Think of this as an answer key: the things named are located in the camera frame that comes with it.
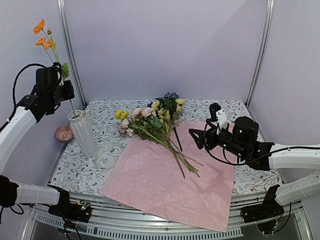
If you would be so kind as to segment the white ribbed ceramic vase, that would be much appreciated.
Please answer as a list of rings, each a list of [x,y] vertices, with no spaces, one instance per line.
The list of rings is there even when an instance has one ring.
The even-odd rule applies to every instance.
[[[80,150],[87,157],[95,156],[97,153],[97,146],[91,130],[91,116],[91,112],[86,110],[74,110],[67,115],[74,138]]]

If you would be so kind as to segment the artificial flower bouquet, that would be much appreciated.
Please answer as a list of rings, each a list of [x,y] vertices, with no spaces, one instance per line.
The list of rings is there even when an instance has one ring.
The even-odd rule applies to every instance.
[[[188,157],[180,151],[179,146],[174,143],[165,131],[165,125],[157,117],[156,111],[151,107],[137,107],[130,114],[128,111],[118,109],[115,118],[120,121],[119,133],[124,137],[139,137],[163,146],[175,159],[181,173],[185,176],[183,167],[189,172],[199,176],[198,169],[188,160]]]

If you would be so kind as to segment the pink wrapping paper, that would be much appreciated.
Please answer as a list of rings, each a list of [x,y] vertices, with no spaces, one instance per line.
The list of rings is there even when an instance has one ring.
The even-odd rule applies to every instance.
[[[124,205],[181,224],[226,232],[234,166],[221,163],[235,157],[215,147],[211,154],[198,149],[189,129],[203,130],[203,121],[181,121],[174,141],[198,173],[179,167],[165,147],[132,138],[118,157],[100,193]]]

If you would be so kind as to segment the cream printed ribbon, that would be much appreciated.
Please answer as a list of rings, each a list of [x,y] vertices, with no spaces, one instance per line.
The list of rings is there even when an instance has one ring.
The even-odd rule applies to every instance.
[[[123,149],[124,145],[121,143],[111,142],[106,144],[98,150],[97,155],[93,160],[94,166],[102,169],[113,167]]]

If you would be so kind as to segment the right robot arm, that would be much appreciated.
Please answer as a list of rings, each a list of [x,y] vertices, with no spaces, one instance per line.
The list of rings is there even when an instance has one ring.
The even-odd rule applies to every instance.
[[[236,162],[227,159],[212,158],[230,166],[248,166],[254,170],[270,171],[274,169],[312,169],[308,176],[291,183],[273,188],[273,198],[259,206],[262,218],[269,218],[278,210],[279,205],[286,205],[320,192],[320,146],[283,145],[257,140],[259,124],[251,118],[238,117],[231,131],[222,127],[217,119],[207,119],[204,129],[189,129],[198,149],[205,149],[209,154],[214,148],[236,156]]]

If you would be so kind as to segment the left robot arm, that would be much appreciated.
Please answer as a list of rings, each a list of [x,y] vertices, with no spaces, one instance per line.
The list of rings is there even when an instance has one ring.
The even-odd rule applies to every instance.
[[[0,128],[2,172],[25,134],[44,116],[54,114],[61,102],[75,96],[71,81],[62,79],[60,63],[54,62],[49,67],[37,63],[36,67],[35,85],[31,93],[20,101],[13,101],[13,111]],[[68,199],[68,193],[61,188],[14,182],[4,175],[0,176],[0,205],[3,208],[44,204],[54,206],[63,217],[70,217],[75,210]]]

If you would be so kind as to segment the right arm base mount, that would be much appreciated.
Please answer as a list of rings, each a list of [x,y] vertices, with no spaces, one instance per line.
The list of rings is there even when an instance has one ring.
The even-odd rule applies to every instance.
[[[284,208],[276,202],[276,191],[279,187],[279,184],[270,187],[262,203],[241,208],[240,216],[245,223],[260,221],[285,213]]]

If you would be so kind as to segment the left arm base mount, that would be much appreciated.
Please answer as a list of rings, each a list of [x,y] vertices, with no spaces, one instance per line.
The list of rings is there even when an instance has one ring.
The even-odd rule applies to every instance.
[[[49,207],[49,214],[78,222],[89,222],[92,213],[89,202],[81,200],[77,203],[71,203],[70,193],[67,190],[53,185],[48,186],[59,192],[58,203]]]

